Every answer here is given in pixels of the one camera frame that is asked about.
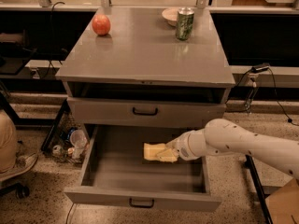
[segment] drawer handle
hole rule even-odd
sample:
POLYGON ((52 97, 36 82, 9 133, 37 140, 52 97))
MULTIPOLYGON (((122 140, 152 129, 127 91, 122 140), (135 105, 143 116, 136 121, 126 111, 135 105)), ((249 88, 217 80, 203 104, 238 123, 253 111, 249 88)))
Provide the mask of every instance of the drawer handle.
POLYGON ((133 204, 133 199, 130 198, 130 206, 131 207, 135 207, 135 208, 152 208, 154 204, 155 204, 155 201, 152 199, 151 200, 151 205, 136 205, 136 204, 133 204))
POLYGON ((155 108, 155 111, 153 113, 144 113, 144 112, 138 112, 135 107, 133 107, 133 114, 137 116, 155 116, 158 114, 158 108, 155 108))

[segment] closed drawer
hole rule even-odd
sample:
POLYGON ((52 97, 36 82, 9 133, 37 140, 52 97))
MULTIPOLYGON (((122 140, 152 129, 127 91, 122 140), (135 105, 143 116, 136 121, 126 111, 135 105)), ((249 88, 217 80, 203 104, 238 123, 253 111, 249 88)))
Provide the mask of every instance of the closed drawer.
POLYGON ((225 105, 68 98, 77 122, 91 124, 201 128, 222 118, 225 105))
POLYGON ((168 142, 181 129, 98 126, 83 163, 80 185, 66 188, 74 203, 134 208, 214 211, 205 158, 176 163, 145 161, 143 143, 168 142))

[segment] person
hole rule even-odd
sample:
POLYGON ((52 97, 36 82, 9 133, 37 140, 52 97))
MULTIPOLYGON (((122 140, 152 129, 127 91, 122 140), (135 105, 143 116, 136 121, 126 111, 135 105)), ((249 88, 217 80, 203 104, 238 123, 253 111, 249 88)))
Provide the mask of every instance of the person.
POLYGON ((17 159, 18 140, 14 123, 0 109, 0 173, 13 168, 17 159))
POLYGON ((19 144, 13 121, 0 107, 0 182, 30 170, 37 160, 37 154, 18 157, 19 144))

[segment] shoe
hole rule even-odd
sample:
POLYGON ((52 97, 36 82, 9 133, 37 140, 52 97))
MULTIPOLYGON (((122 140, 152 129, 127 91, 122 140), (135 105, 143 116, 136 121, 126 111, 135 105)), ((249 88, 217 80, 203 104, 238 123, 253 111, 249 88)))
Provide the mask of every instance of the shoe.
POLYGON ((37 154, 19 156, 13 168, 0 174, 0 182, 8 180, 14 176, 22 175, 29 171, 37 161, 37 154))

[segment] green soda can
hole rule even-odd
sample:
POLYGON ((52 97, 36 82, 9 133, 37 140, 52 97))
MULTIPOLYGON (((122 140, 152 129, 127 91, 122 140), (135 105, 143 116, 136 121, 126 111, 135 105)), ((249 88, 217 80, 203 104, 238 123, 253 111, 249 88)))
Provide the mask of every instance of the green soda can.
POLYGON ((186 41, 190 37, 193 27, 194 11, 189 7, 178 9, 176 38, 186 41))

